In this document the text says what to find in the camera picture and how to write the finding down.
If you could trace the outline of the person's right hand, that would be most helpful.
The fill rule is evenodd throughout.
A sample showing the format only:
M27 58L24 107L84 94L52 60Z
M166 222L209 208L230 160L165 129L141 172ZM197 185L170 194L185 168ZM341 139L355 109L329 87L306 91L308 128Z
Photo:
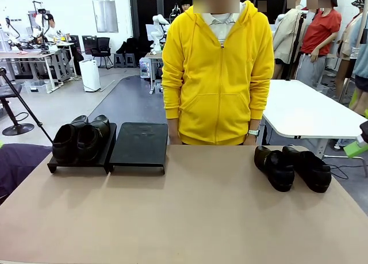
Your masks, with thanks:
M182 145L181 138L179 137L178 132L178 120L177 119L169 119L167 120L168 124L168 138L171 145Z

